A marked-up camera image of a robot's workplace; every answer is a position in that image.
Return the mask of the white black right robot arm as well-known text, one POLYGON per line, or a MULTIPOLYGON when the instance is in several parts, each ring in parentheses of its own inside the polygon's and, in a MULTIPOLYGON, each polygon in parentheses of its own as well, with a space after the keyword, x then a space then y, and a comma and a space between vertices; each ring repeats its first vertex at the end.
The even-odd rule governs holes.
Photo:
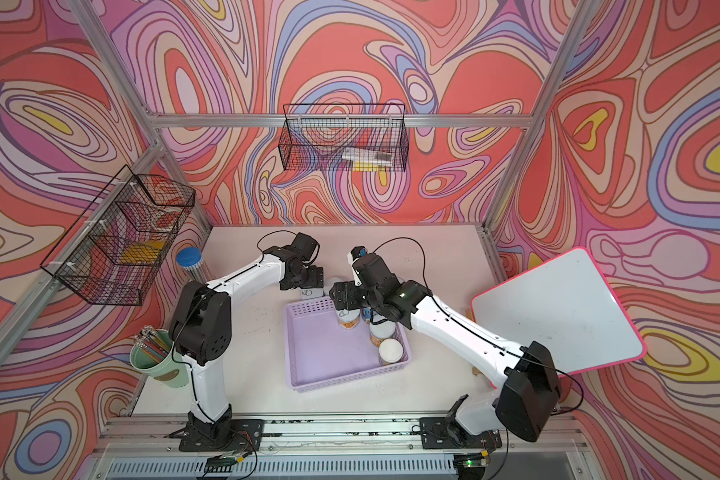
POLYGON ((330 298, 340 310, 369 309, 384 321, 428 336, 477 368, 494 386, 489 394, 464 394, 445 416, 447 437, 464 446, 498 429, 536 442, 561 399, 550 351, 533 341, 522 345, 494 334, 439 299, 425 284, 400 280, 383 258, 363 247, 348 255, 351 281, 334 284, 330 298))

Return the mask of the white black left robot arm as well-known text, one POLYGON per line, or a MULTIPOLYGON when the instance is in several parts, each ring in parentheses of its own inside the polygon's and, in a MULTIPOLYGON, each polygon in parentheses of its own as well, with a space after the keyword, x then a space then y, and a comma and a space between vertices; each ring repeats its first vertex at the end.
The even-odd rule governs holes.
POLYGON ((282 291, 321 288, 319 251, 316 239, 295 233, 288 245, 261 248, 245 267, 184 285, 169 327, 170 358, 187 369, 193 399, 185 427, 171 435, 180 440, 180 451, 257 449, 253 427, 262 423, 234 420, 226 394, 222 357, 232 341, 233 307, 272 285, 282 291))

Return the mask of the lilac plastic basket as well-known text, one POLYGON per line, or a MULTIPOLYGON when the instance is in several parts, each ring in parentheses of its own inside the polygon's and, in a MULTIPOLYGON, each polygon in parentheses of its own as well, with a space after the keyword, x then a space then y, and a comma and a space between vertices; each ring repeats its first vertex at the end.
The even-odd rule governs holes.
POLYGON ((398 327, 393 338, 402 345, 402 358, 384 364, 369 326, 340 326, 329 298, 291 303, 284 311, 286 385, 302 393, 400 370, 412 360, 412 351, 404 328, 398 327))

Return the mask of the white lid can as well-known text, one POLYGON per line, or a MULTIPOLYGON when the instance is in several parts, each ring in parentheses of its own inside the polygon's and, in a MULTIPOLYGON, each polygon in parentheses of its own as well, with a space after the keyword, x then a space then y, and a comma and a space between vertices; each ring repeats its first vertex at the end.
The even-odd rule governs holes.
POLYGON ((344 329, 355 328, 361 320, 361 313, 359 309, 337 310, 336 315, 339 325, 344 329))
POLYGON ((315 298, 321 298, 324 296, 322 288, 307 288, 300 290, 300 296, 302 300, 310 300, 315 298))

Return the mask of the orange can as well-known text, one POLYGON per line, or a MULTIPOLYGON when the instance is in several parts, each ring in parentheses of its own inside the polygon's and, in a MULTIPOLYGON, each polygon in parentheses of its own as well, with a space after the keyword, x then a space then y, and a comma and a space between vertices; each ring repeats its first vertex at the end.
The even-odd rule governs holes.
POLYGON ((382 366, 400 362, 404 356, 404 347, 396 339, 383 340, 378 347, 379 359, 382 366))
POLYGON ((394 337, 396 329, 396 324, 388 320, 376 324, 370 323, 369 331, 372 344, 379 347, 383 341, 394 337))

